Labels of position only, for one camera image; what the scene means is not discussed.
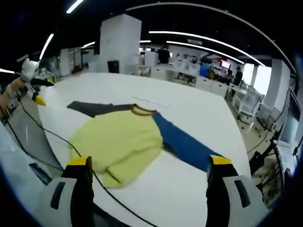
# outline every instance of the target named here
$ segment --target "yellow shirt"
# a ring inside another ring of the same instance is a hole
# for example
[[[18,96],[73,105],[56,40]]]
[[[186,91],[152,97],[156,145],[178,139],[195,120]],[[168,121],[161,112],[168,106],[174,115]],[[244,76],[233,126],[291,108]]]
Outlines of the yellow shirt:
[[[98,115],[72,136],[82,156],[91,156],[107,188],[134,181],[161,153],[163,140],[151,112],[140,109]],[[71,159],[78,157],[71,149]]]

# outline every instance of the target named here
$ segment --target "blue sleeve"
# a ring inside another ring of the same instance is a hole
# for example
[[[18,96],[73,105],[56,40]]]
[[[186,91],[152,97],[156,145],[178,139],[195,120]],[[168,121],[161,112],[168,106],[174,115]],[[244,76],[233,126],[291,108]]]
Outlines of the blue sleeve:
[[[167,121],[161,114],[155,113],[153,119],[160,130],[164,146],[182,161],[206,172],[208,156],[221,156]]]

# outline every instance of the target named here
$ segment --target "window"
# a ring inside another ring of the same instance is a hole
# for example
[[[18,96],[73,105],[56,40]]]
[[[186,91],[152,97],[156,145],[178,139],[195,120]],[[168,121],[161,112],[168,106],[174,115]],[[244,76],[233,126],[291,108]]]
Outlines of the window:
[[[271,76],[271,67],[259,66],[254,88],[261,94],[266,95]]]
[[[248,85],[250,85],[250,83],[251,83],[253,70],[254,70],[254,64],[245,64],[244,65],[243,80]]]

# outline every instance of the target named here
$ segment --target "dark gray sleeve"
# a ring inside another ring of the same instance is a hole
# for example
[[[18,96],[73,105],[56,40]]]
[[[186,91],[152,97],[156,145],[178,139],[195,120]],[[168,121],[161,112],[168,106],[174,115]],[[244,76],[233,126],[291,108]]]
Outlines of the dark gray sleeve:
[[[113,104],[96,104],[96,103],[83,103],[74,101],[67,106],[67,108],[79,111],[90,117],[96,115],[108,114],[111,112],[130,110],[132,105],[113,105]]]

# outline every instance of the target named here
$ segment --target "computer monitor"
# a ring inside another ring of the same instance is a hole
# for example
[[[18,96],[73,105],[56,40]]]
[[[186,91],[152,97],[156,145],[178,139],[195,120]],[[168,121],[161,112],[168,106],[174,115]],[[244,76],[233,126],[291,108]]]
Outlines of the computer monitor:
[[[221,67],[226,68],[226,69],[229,70],[229,68],[231,67],[231,65],[227,61],[221,60]]]
[[[277,144],[291,147],[296,136],[301,115],[301,108],[292,89],[290,89],[289,108]]]

